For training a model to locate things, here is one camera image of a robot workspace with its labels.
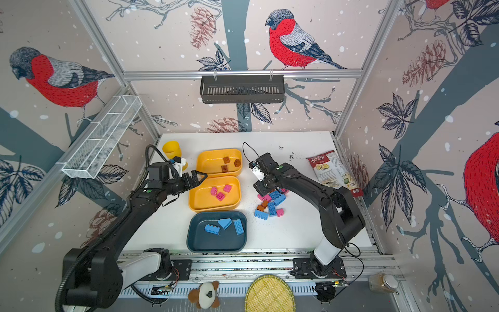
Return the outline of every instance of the pile of lego bricks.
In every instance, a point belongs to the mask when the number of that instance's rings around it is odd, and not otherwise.
[[[254,211],[254,216],[264,220],[267,220],[269,217],[281,217],[284,214],[284,209],[278,209],[277,206],[286,199],[288,192],[286,189],[280,189],[270,192],[263,197],[258,195],[262,203]]]

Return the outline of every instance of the chip bag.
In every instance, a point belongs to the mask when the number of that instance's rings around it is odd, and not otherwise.
[[[341,163],[335,151],[329,151],[307,159],[321,184],[335,189],[344,186],[352,192],[353,197],[364,195],[357,181]]]

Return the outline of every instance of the yellow tray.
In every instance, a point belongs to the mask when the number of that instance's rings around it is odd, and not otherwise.
[[[224,163],[224,157],[229,157],[230,163]],[[234,166],[236,159],[241,160],[239,167]],[[198,156],[196,170],[207,173],[211,177],[238,176],[243,168],[241,151],[237,148],[206,151]],[[222,166],[227,165],[228,172],[222,172]]]
[[[225,184],[232,186],[229,193],[224,192]],[[212,187],[225,194],[219,201],[211,194]],[[189,208],[195,212],[235,209],[241,201],[241,186],[234,176],[207,178],[200,186],[189,191]]]

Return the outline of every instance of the black wire basket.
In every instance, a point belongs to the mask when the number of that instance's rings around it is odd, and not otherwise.
[[[205,104],[281,103],[284,76],[273,75],[203,76],[200,95]]]

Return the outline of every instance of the jar lid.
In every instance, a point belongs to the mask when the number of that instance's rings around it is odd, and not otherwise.
[[[383,284],[392,290],[395,290],[399,286],[399,282],[391,274],[385,274],[383,276]]]

